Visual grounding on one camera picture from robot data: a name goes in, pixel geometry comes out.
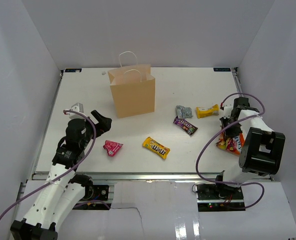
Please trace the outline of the colourful Fox's candy bag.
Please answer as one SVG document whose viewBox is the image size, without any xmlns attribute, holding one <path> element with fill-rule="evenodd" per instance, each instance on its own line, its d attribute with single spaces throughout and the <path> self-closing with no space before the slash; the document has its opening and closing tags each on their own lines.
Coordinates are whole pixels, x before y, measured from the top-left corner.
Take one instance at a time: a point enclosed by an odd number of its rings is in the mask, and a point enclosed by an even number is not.
<svg viewBox="0 0 296 240">
<path fill-rule="evenodd" d="M 241 153 L 244 142 L 245 140 L 241 133 L 238 136 L 228 137 L 227 139 L 224 139 L 224 135 L 221 133 L 218 142 L 216 143 L 216 147 L 238 156 Z"/>
</svg>

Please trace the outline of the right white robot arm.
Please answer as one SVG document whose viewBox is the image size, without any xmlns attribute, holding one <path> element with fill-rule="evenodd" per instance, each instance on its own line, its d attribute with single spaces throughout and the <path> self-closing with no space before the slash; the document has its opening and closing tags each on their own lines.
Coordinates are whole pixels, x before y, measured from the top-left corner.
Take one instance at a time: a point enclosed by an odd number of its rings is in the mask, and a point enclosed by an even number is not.
<svg viewBox="0 0 296 240">
<path fill-rule="evenodd" d="M 221 105 L 222 132 L 216 146 L 238 156 L 238 162 L 216 177 L 214 195 L 223 200 L 232 188 L 241 186 L 255 176 L 274 175 L 278 172 L 285 135 L 271 129 L 259 110 L 251 107 L 248 98 L 238 97 L 233 105 Z"/>
</svg>

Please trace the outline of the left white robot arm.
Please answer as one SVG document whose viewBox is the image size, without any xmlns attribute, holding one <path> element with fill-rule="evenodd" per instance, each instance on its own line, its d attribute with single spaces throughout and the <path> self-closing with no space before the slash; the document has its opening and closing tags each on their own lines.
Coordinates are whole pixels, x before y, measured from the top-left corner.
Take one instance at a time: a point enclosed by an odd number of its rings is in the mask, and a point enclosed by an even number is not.
<svg viewBox="0 0 296 240">
<path fill-rule="evenodd" d="M 97 123 L 72 109 L 65 110 L 64 114 L 77 117 L 68 122 L 44 185 L 31 192 L 38 194 L 35 202 L 22 220 L 15 220 L 11 225 L 11 234 L 16 240 L 56 240 L 73 207 L 93 195 L 91 178 L 76 174 L 76 170 L 91 152 L 96 138 L 111 129 L 112 119 L 96 110 L 91 114 Z"/>
</svg>

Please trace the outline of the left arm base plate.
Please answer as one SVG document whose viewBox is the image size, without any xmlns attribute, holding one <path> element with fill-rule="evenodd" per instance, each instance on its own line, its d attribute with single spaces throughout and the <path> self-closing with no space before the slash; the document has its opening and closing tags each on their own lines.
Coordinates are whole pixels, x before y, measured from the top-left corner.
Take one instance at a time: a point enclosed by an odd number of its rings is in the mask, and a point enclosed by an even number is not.
<svg viewBox="0 0 296 240">
<path fill-rule="evenodd" d="M 90 185 L 85 187 L 83 201 L 101 200 L 107 201 L 109 195 L 108 185 Z"/>
</svg>

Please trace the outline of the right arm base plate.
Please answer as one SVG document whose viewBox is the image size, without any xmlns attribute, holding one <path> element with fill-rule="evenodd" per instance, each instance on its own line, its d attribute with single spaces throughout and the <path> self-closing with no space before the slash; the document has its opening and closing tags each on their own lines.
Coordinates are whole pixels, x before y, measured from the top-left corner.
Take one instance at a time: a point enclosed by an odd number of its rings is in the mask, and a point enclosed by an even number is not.
<svg viewBox="0 0 296 240">
<path fill-rule="evenodd" d="M 196 194 L 198 211 L 200 213 L 245 210 L 241 187 L 195 183 L 191 190 Z"/>
</svg>

